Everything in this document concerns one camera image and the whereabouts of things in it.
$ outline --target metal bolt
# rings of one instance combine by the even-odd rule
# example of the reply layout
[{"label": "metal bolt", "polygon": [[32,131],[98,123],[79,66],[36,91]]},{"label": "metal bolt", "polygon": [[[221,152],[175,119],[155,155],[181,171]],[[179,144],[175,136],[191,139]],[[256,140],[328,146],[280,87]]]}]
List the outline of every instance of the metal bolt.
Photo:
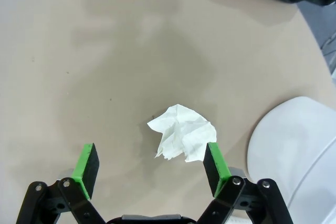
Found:
[{"label": "metal bolt", "polygon": [[239,178],[233,178],[232,183],[235,184],[236,186],[240,185],[240,179]]},{"label": "metal bolt", "polygon": [[67,181],[64,181],[63,186],[64,186],[64,187],[68,187],[68,186],[70,186],[70,181],[68,181],[68,180],[67,180]]},{"label": "metal bolt", "polygon": [[267,181],[263,181],[262,186],[265,187],[265,188],[269,188],[270,184]]},{"label": "metal bolt", "polygon": [[42,185],[37,185],[37,186],[35,187],[35,190],[37,190],[37,191],[41,191],[41,189],[42,189]]}]

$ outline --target green strip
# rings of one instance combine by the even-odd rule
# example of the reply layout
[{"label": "green strip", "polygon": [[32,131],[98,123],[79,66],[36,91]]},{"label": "green strip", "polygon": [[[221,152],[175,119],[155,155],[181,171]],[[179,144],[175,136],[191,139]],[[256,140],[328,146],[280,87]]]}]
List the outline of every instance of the green strip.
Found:
[{"label": "green strip", "polygon": [[215,165],[218,171],[218,175],[219,175],[219,181],[218,181],[217,189],[214,195],[214,198],[217,198],[223,185],[231,177],[231,173],[218,147],[218,144],[208,143],[208,145],[209,145],[209,149],[211,151],[211,155],[212,155],[212,158],[214,159],[214,162],[215,162]]},{"label": "green strip", "polygon": [[77,183],[80,184],[83,193],[85,194],[85,197],[87,199],[90,199],[90,196],[85,188],[85,185],[83,183],[83,174],[85,171],[85,167],[86,164],[88,162],[88,159],[90,157],[91,154],[91,150],[92,150],[93,144],[85,144],[82,150],[82,153],[80,154],[80,157],[77,161],[77,165],[76,168],[73,170],[72,172],[72,176],[71,178],[74,179],[74,181],[76,181]]}]

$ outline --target crumpled white paper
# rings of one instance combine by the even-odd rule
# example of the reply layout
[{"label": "crumpled white paper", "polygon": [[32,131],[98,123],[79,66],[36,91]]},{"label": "crumpled white paper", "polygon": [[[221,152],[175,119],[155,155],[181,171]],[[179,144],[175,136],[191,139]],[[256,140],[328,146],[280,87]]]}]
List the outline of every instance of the crumpled white paper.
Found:
[{"label": "crumpled white paper", "polygon": [[197,112],[182,105],[169,107],[148,126],[162,133],[157,155],[170,160],[184,152],[186,162],[203,161],[206,144],[216,142],[216,129]]}]

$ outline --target beige tabletop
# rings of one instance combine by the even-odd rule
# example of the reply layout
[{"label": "beige tabletop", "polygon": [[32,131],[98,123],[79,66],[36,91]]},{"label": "beige tabletop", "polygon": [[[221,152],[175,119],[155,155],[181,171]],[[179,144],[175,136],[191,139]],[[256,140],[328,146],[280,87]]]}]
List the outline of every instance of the beige tabletop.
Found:
[{"label": "beige tabletop", "polygon": [[[296,5],[275,0],[7,0],[0,31],[0,216],[29,183],[51,184],[95,142],[92,203],[122,214],[198,218],[211,201],[201,162],[154,159],[146,123],[177,103],[216,129],[230,166],[277,104],[336,91]],[[75,223],[71,215],[59,223]]]}]

